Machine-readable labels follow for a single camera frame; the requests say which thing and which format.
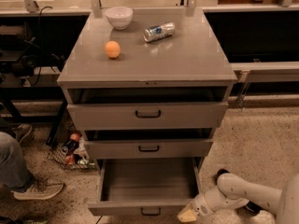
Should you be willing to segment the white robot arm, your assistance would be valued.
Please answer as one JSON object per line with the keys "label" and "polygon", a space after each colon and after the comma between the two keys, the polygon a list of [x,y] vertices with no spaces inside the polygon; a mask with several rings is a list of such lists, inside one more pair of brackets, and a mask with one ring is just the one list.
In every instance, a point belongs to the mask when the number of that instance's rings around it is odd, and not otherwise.
{"label": "white robot arm", "polygon": [[248,203],[274,214],[276,224],[299,224],[299,175],[292,177],[283,189],[275,189],[232,173],[221,174],[215,187],[198,194],[178,213],[178,220],[192,222],[221,209],[237,209]]}

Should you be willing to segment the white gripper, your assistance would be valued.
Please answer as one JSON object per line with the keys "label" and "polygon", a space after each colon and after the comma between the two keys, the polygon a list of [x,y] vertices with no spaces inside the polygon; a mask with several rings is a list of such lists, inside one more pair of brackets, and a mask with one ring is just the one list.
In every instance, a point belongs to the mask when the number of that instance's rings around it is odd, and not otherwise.
{"label": "white gripper", "polygon": [[239,202],[239,198],[228,198],[215,186],[198,194],[178,213],[177,218],[182,223],[193,222],[197,217],[207,217],[221,209],[230,209]]}

